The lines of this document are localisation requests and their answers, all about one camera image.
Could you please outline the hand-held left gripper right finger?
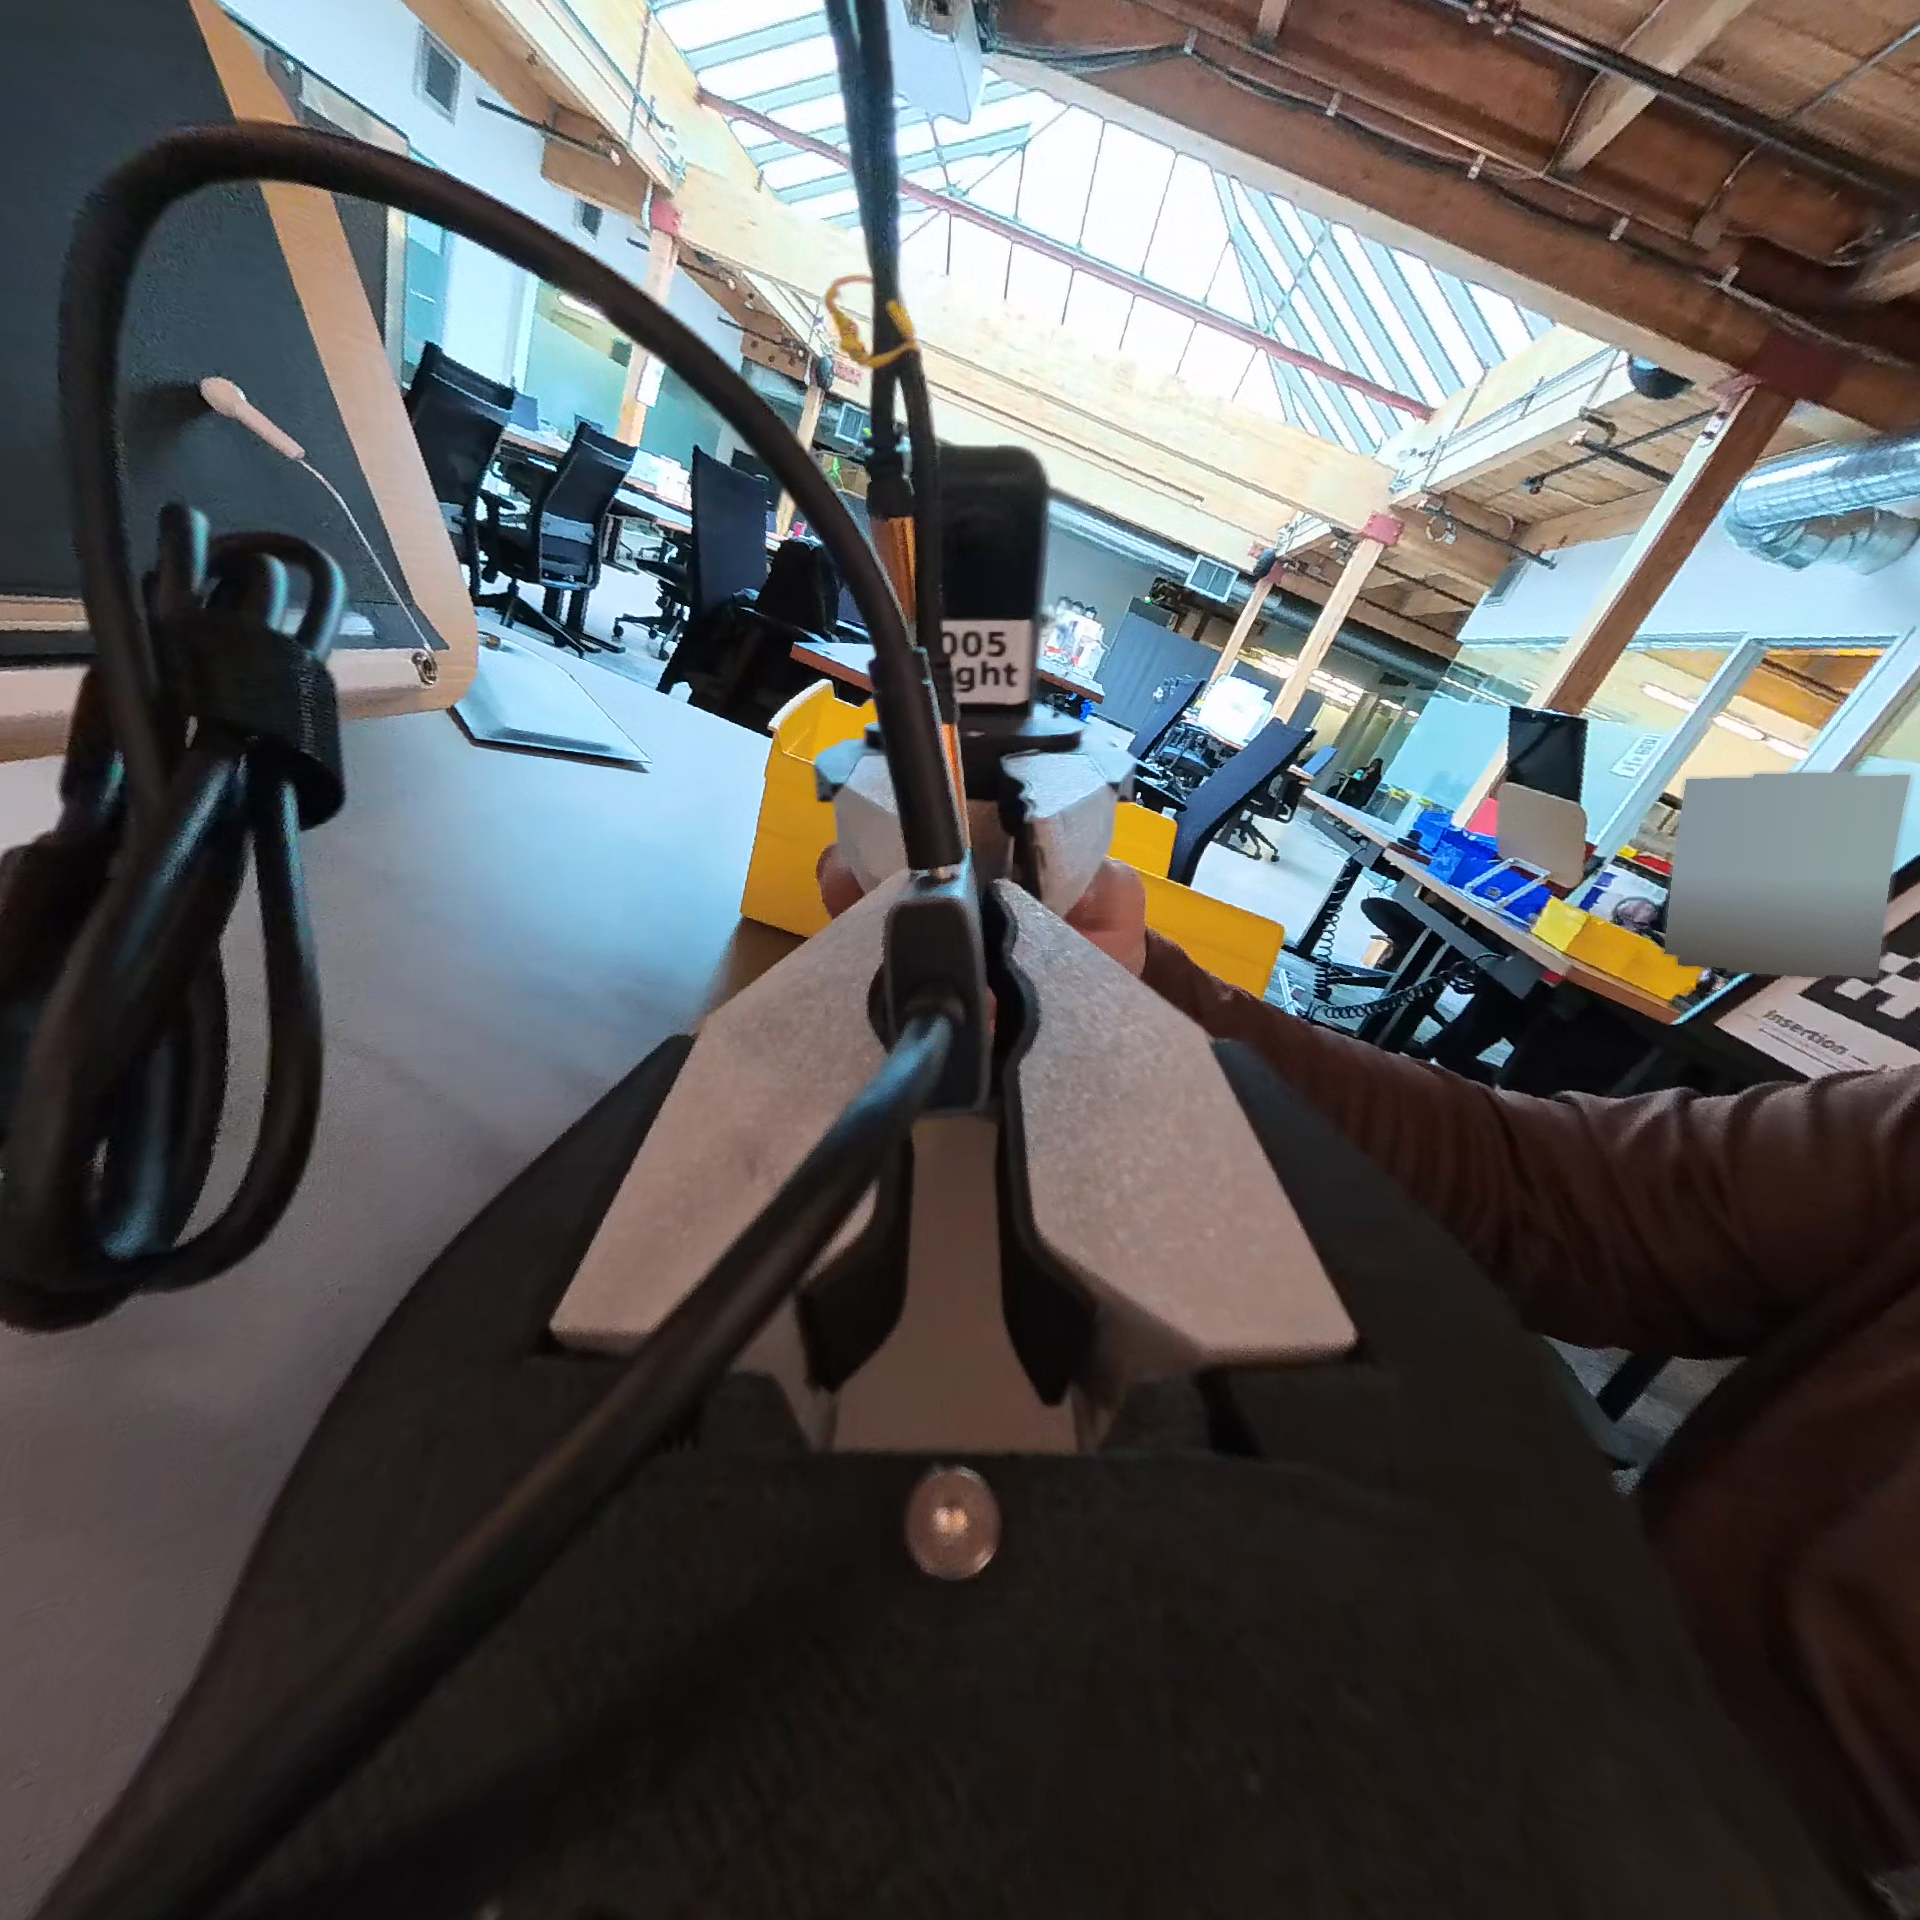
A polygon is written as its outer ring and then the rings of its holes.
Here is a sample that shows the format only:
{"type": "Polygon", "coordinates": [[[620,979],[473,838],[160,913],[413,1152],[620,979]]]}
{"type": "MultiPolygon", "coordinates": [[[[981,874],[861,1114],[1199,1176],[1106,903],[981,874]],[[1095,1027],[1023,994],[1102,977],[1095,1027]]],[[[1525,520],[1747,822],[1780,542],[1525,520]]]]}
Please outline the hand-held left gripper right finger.
{"type": "Polygon", "coordinates": [[[1357,1324],[1206,1035],[998,881],[1004,1321],[1043,1407],[1328,1365],[1357,1324]]]}

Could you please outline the person's right forearm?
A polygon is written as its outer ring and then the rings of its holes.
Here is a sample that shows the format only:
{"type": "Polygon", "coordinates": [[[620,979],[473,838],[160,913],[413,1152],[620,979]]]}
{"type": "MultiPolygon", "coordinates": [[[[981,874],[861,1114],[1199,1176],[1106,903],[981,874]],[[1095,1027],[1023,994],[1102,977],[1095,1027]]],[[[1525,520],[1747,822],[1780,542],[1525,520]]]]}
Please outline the person's right forearm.
{"type": "Polygon", "coordinates": [[[1214,1041],[1257,1051],[1530,1331],[1691,1360],[1788,1334],[1915,1357],[1915,1070],[1523,1094],[1285,1017],[1158,934],[1141,979],[1214,1041]]]}

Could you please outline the blue storage bin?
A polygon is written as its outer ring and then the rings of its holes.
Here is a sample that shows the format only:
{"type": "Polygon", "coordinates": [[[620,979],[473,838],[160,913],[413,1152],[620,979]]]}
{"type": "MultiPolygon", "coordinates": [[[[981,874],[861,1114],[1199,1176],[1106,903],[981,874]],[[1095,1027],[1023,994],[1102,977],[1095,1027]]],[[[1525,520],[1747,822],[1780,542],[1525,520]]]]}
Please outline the blue storage bin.
{"type": "Polygon", "coordinates": [[[1429,881],[1467,892],[1480,874],[1502,865],[1498,838],[1475,829],[1457,829],[1446,809],[1428,807],[1414,825],[1408,843],[1429,881]]]}

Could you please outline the black monitor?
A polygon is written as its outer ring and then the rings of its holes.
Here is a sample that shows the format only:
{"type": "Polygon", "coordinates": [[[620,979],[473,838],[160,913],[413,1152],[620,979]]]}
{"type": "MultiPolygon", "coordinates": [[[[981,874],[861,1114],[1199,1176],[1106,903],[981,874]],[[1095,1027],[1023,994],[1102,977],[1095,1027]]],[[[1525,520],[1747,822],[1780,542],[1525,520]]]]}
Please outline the black monitor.
{"type": "Polygon", "coordinates": [[[1515,707],[1507,714],[1507,783],[1579,807],[1589,717],[1515,707]]]}

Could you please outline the person's brown shirt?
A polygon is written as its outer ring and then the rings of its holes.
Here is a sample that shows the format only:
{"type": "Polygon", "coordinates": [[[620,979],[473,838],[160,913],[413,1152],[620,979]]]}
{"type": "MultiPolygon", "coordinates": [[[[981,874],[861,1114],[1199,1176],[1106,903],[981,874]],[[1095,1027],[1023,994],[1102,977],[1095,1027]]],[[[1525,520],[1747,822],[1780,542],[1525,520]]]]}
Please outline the person's brown shirt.
{"type": "Polygon", "coordinates": [[[1908,1233],[1738,1360],[1638,1495],[1715,1699],[1893,1902],[1920,1857],[1915,1287],[1908,1233]]]}

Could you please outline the person's right hand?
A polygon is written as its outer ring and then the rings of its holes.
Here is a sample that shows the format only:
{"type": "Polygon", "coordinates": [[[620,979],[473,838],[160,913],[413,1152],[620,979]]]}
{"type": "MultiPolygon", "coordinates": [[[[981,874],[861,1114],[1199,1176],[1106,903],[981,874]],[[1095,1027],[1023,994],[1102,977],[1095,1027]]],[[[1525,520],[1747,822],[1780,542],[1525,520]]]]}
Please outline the person's right hand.
{"type": "MultiPolygon", "coordinates": [[[[845,867],[841,850],[828,846],[816,858],[816,886],[828,915],[841,915],[861,885],[845,867]]],[[[1128,977],[1144,979],[1144,885],[1119,858],[1102,858],[1088,892],[1069,903],[1067,924],[1119,964],[1128,977]]]]}

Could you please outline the silver ventilation duct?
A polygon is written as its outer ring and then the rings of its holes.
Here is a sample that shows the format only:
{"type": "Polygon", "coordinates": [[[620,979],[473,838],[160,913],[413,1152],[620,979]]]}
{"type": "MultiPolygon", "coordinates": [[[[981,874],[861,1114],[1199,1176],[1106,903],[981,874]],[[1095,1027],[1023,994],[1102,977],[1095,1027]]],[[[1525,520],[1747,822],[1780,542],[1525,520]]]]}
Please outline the silver ventilation duct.
{"type": "Polygon", "coordinates": [[[1920,435],[1803,449],[1753,469],[1725,503],[1733,548],[1790,573],[1882,573],[1915,554],[1920,435]]]}

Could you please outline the large yellow storage bin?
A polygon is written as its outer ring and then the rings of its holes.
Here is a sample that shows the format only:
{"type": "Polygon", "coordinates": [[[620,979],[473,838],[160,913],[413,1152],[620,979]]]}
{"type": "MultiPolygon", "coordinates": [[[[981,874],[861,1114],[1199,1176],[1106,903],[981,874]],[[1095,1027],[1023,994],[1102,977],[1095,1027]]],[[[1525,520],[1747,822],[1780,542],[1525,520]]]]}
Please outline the large yellow storage bin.
{"type": "MultiPolygon", "coordinates": [[[[837,685],[804,676],[804,687],[770,717],[770,756],[753,822],[753,850],[738,913],[753,924],[811,938],[828,924],[816,858],[832,843],[832,809],[816,797],[811,766],[828,747],[861,744],[875,707],[845,707],[837,685]]],[[[1262,913],[1209,899],[1170,881],[1174,822],[1144,807],[1117,807],[1113,850],[1144,885],[1144,924],[1183,944],[1224,983],[1263,994],[1285,931],[1262,913]]]]}

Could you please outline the yellow twist tie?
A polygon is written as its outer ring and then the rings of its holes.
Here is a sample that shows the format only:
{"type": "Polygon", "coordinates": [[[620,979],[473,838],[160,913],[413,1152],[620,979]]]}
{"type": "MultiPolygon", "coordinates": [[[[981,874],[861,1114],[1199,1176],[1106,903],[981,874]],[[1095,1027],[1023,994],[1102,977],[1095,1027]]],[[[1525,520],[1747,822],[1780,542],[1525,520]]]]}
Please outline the yellow twist tie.
{"type": "Polygon", "coordinates": [[[832,357],[848,360],[854,368],[878,374],[894,368],[900,360],[921,351],[921,338],[900,301],[878,301],[871,273],[841,273],[823,287],[823,320],[832,338],[832,357]],[[875,295],[875,315],[861,324],[848,306],[848,295],[875,295]]]}

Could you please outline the wooden office desk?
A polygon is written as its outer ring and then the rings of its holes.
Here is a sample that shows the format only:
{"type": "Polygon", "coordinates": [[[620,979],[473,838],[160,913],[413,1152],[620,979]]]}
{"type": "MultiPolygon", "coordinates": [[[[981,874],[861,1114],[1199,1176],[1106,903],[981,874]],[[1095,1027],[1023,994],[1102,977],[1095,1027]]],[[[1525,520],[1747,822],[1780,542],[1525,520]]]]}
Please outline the wooden office desk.
{"type": "Polygon", "coordinates": [[[1290,944],[1298,957],[1315,953],[1319,943],[1333,934],[1343,899],[1359,874],[1394,871],[1396,886],[1388,899],[1408,913],[1414,938],[1388,972],[1388,994],[1440,983],[1444,964],[1457,957],[1515,1000],[1546,987],[1556,1017],[1571,1017],[1579,1000],[1616,1005],[1643,1025],[1676,1025],[1691,1017],[1684,1000],[1647,994],[1643,987],[1537,943],[1536,931],[1507,915],[1498,899],[1480,899],[1467,886],[1436,881],[1429,865],[1400,846],[1385,822],[1319,793],[1304,793],[1304,809],[1315,813],[1315,825],[1343,846],[1343,867],[1310,924],[1290,944]]]}

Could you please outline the beige cardboard sheet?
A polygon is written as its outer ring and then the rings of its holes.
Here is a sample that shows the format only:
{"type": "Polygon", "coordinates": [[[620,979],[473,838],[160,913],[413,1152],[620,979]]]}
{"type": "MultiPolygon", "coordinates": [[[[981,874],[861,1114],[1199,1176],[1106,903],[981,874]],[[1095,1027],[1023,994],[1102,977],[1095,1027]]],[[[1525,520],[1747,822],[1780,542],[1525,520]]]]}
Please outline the beige cardboard sheet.
{"type": "Polygon", "coordinates": [[[1571,892],[1589,867],[1589,817],[1575,801],[1507,781],[1498,787],[1498,855],[1571,892]]]}

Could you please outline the black framed tag sign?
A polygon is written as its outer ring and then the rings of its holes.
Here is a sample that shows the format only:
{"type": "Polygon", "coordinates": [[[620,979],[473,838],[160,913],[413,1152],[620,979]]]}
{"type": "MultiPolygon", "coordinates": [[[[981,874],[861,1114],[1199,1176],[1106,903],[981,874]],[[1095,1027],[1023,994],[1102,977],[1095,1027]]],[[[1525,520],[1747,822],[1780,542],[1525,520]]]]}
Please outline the black framed tag sign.
{"type": "Polygon", "coordinates": [[[1799,1077],[1920,1066],[1920,886],[1891,899],[1879,964],[1859,979],[1770,979],[1714,1027],[1799,1077]]]}

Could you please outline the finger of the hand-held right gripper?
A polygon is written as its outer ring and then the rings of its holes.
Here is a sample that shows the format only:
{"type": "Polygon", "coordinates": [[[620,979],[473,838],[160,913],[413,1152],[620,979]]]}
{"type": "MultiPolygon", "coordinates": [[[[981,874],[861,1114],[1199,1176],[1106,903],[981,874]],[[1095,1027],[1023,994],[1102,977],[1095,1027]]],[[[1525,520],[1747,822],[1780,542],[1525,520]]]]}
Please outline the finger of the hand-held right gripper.
{"type": "Polygon", "coordinates": [[[1021,756],[1021,886],[1054,915],[1069,915],[1090,892],[1113,855],[1117,809],[1117,747],[1021,756]]]}
{"type": "Polygon", "coordinates": [[[941,865],[909,858],[893,766],[875,744],[828,747],[832,846],[854,886],[893,874],[935,874],[941,865]]]}

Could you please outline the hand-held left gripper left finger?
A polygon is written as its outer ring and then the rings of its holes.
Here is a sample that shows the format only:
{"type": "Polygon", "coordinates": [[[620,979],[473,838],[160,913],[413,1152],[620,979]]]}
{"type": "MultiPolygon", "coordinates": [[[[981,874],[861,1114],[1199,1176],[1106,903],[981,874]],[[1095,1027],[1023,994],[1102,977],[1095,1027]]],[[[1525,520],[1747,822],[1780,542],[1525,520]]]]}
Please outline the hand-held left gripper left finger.
{"type": "MultiPolygon", "coordinates": [[[[878,885],[707,1011],[550,1312],[547,1331],[562,1354],[632,1357],[657,1331],[875,1077],[883,1041],[871,983],[894,896],[894,885],[878,885]]],[[[802,1293],[745,1346],[745,1372],[779,1380],[789,1400],[848,1387],[848,1347],[875,1354],[905,1306],[909,1181],[910,1144],[900,1142],[802,1293]]]]}

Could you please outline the white stand base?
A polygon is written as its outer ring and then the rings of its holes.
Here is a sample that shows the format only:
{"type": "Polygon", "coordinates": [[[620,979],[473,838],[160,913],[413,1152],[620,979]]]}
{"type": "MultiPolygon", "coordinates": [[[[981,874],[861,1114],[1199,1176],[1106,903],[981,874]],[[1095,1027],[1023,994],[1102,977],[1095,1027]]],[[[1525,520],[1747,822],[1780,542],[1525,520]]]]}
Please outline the white stand base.
{"type": "Polygon", "coordinates": [[[450,723],[473,747],[651,772],[651,756],[576,685],[558,655],[480,635],[470,691],[450,723]]]}

